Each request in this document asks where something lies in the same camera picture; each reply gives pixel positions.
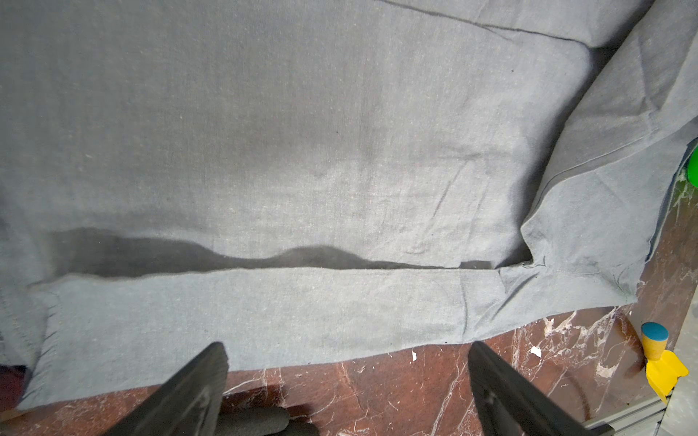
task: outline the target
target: blue cap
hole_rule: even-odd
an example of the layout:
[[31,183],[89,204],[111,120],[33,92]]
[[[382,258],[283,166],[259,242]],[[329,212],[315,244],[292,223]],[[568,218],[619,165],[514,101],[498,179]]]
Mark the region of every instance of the blue cap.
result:
[[667,340],[669,339],[669,331],[661,324],[656,322],[646,322],[642,324],[642,334],[645,338],[651,340]]

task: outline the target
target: green toy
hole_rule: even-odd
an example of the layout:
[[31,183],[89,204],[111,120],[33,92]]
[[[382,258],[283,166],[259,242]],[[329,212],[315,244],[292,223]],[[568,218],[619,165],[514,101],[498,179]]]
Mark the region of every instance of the green toy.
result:
[[698,152],[693,151],[693,154],[688,158],[688,167],[686,168],[686,177],[688,181],[698,188]]

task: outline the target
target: white debris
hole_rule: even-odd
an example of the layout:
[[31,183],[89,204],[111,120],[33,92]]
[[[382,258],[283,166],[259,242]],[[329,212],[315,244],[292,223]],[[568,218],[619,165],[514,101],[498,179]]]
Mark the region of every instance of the white debris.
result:
[[618,362],[615,365],[613,365],[612,367],[606,368],[605,366],[603,366],[601,364],[601,362],[598,362],[598,363],[596,363],[596,375],[598,375],[599,377],[603,377],[605,379],[609,379],[609,378],[613,377],[613,374],[616,373],[616,370],[618,369],[618,365],[620,365],[620,364],[621,363]]
[[551,319],[550,321],[548,321],[547,318],[543,318],[543,322],[545,323],[543,334],[547,338],[550,333],[553,333],[553,323],[555,322],[555,318]]
[[540,348],[536,346],[531,347],[529,351],[531,354],[535,354],[536,356],[538,356],[538,358],[543,357],[542,351],[540,350]]

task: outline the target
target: yellow toy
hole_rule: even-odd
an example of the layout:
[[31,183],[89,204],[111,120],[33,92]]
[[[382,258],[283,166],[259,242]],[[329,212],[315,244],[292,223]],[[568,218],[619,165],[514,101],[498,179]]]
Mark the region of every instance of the yellow toy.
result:
[[642,324],[642,349],[647,358],[647,381],[667,404],[667,395],[676,386],[679,377],[688,375],[686,368],[673,352],[665,349],[668,330],[656,322]]

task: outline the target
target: marble surface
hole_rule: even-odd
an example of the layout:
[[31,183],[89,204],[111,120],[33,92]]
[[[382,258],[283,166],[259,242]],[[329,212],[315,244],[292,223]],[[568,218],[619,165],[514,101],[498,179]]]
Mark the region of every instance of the marble surface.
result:
[[[585,421],[655,395],[634,326],[662,322],[669,348],[698,285],[698,193],[685,182],[643,274],[638,302],[539,320],[487,344]],[[367,359],[228,375],[223,409],[282,405],[328,436],[480,435],[470,393],[470,345],[429,345]],[[9,435],[99,435],[152,391],[134,389],[32,410]]]

